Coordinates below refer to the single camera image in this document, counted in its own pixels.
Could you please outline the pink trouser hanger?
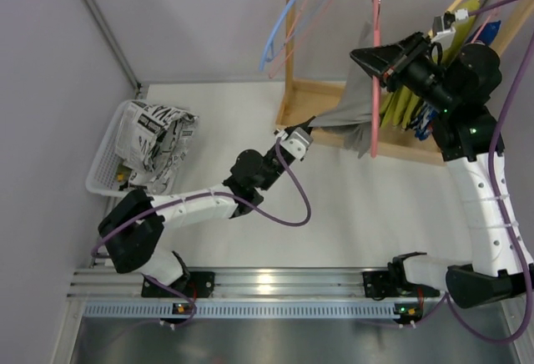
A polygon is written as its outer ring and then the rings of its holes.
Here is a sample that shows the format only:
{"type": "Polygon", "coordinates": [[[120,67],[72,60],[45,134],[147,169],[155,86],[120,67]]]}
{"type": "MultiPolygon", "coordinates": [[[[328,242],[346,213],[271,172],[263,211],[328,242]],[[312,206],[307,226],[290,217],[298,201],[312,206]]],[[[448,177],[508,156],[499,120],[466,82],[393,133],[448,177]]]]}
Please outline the pink trouser hanger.
{"type": "MultiPolygon", "coordinates": [[[[372,0],[373,3],[373,46],[379,47],[381,43],[380,32],[380,2],[381,0],[372,0]]],[[[380,127],[380,82],[376,77],[372,78],[372,112],[371,112],[371,135],[370,135],[370,157],[374,159],[378,152],[378,136],[380,127]]]]}

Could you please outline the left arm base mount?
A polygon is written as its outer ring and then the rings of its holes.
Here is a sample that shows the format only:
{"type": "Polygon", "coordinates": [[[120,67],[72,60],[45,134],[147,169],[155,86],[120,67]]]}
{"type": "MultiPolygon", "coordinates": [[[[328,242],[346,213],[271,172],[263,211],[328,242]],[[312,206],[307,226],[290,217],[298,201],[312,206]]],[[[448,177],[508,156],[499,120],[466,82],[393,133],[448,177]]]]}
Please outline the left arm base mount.
{"type": "MultiPolygon", "coordinates": [[[[197,271],[190,273],[186,280],[178,279],[169,288],[179,291],[188,298],[208,298],[212,295],[215,285],[215,273],[213,271],[197,271]]],[[[153,282],[144,279],[141,296],[144,298],[176,297],[174,293],[156,286],[153,282]]]]}

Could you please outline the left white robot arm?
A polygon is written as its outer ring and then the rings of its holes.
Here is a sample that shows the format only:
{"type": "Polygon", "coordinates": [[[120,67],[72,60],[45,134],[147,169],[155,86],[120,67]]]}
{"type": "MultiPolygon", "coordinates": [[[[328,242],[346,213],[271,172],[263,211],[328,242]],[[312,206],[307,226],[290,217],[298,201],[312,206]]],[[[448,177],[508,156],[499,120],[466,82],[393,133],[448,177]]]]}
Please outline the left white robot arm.
{"type": "Polygon", "coordinates": [[[265,153],[242,151],[222,183],[182,195],[149,195],[130,191],[98,226],[100,245],[119,274],[138,272],[157,287],[183,291],[189,269],[179,253],[164,246],[167,231],[208,220],[230,220],[255,211],[281,225],[300,227],[310,221],[310,202],[304,219],[279,219],[260,208],[263,192],[283,175],[295,177],[290,165],[304,159],[313,142],[310,121],[286,127],[265,153]]]}

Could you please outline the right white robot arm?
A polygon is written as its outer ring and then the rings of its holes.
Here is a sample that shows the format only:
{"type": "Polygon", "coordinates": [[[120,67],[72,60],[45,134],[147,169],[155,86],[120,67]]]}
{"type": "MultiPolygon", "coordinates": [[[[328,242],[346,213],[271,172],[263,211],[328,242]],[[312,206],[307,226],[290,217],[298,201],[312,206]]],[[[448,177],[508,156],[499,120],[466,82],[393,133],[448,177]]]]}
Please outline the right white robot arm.
{"type": "Polygon", "coordinates": [[[468,43],[448,64],[423,33],[398,43],[357,48],[350,58],[390,91],[405,86],[437,110],[432,136],[454,180],[471,235],[467,262],[426,253],[398,255],[388,268],[402,290],[427,286],[447,292],[461,308],[521,296],[533,288],[533,259],[519,231],[506,189],[504,143],[492,141],[497,121],[486,102],[501,82],[500,57],[468,43]]]}

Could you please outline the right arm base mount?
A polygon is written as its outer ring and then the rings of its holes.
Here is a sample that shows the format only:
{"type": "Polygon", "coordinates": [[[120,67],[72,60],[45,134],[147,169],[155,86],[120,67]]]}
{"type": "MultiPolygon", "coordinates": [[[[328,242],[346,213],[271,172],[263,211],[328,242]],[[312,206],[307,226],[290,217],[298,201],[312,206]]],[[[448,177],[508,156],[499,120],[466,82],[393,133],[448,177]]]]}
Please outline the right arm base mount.
{"type": "Polygon", "coordinates": [[[380,301],[393,297],[439,297],[441,293],[429,286],[403,286],[387,270],[366,270],[362,273],[365,296],[380,301]]]}

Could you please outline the grey trousers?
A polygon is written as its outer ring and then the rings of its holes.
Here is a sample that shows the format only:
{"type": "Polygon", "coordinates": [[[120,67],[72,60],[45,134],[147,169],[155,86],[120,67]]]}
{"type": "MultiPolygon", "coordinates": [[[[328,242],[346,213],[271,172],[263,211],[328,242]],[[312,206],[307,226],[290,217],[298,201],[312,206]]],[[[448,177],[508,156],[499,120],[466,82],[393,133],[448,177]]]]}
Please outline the grey trousers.
{"type": "Polygon", "coordinates": [[[340,102],[333,108],[317,115],[310,127],[343,138],[343,147],[354,150],[361,159],[371,146],[371,78],[349,58],[349,71],[340,102]]]}

